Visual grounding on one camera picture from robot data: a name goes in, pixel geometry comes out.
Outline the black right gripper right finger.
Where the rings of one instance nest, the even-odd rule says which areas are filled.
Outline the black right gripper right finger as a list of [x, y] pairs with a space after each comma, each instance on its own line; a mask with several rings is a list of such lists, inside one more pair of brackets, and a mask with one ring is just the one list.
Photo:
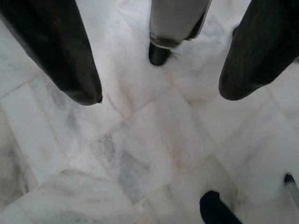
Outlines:
[[240, 100], [273, 82], [299, 56], [299, 2], [252, 0], [233, 32], [219, 93]]

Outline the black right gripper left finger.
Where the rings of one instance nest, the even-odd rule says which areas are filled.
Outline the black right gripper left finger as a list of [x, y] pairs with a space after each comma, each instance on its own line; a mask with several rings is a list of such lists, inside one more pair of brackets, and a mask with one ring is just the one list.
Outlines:
[[102, 102], [91, 45], [74, 0], [2, 0], [0, 18], [69, 98], [81, 105]]

